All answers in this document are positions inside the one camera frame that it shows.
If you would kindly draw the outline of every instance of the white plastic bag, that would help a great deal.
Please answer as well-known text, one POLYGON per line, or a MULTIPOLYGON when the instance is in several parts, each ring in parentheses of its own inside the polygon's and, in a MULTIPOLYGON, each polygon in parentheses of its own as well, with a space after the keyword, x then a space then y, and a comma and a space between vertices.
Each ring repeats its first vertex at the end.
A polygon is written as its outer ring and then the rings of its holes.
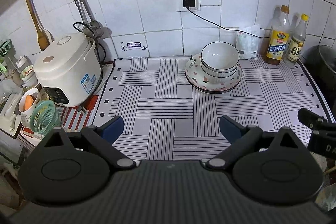
MULTIPOLYGON (((248 32, 257 36, 261 35, 260 25, 254 25, 239 30, 248 32)), ((236 31, 236 49, 239 52, 239 59, 258 60, 257 51, 261 38, 236 31)))

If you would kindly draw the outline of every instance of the cup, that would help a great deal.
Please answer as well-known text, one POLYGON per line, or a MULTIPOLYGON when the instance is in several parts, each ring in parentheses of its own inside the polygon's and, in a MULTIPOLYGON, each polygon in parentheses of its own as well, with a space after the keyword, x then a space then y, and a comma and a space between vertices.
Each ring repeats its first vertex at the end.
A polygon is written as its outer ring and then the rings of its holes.
POLYGON ((21 112, 21 123, 24 127, 29 128, 30 117, 36 107, 36 104, 38 104, 40 101, 41 101, 41 94, 37 88, 32 88, 28 90, 25 93, 25 95, 22 96, 19 102, 19 111, 21 112), (24 110, 24 105, 25 105, 27 95, 31 95, 35 97, 35 101, 29 109, 24 110))

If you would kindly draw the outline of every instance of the ribbed gray surface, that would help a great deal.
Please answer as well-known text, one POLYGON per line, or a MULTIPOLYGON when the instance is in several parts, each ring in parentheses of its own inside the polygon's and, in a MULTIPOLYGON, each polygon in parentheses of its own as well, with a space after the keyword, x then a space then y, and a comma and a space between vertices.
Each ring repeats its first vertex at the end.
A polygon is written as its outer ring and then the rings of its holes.
POLYGON ((249 200, 223 173, 207 171, 198 161, 146 160, 135 170, 116 173, 102 193, 86 202, 67 208, 29 203, 11 220, 17 224, 328 222, 313 203, 276 208, 249 200))

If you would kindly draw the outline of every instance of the rice cooker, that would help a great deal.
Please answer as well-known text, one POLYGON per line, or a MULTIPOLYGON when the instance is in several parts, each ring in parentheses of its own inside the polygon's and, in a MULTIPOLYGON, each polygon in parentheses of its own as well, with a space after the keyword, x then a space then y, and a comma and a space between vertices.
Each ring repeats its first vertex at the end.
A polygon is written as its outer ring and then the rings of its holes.
POLYGON ((34 71, 52 101, 78 106, 94 91, 100 77, 95 43, 83 33, 55 40, 39 54, 34 71))

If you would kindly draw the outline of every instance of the yellow label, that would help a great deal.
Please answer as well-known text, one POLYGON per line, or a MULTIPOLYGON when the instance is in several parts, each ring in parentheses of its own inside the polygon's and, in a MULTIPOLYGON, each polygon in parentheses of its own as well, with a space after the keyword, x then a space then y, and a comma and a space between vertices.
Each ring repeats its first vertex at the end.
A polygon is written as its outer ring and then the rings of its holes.
POLYGON ((290 61, 296 62, 299 58, 302 46, 303 46, 302 40, 298 40, 292 37, 291 42, 288 47, 287 58, 290 61))
POLYGON ((288 37, 288 33, 273 30, 266 56, 268 58, 281 60, 288 37))

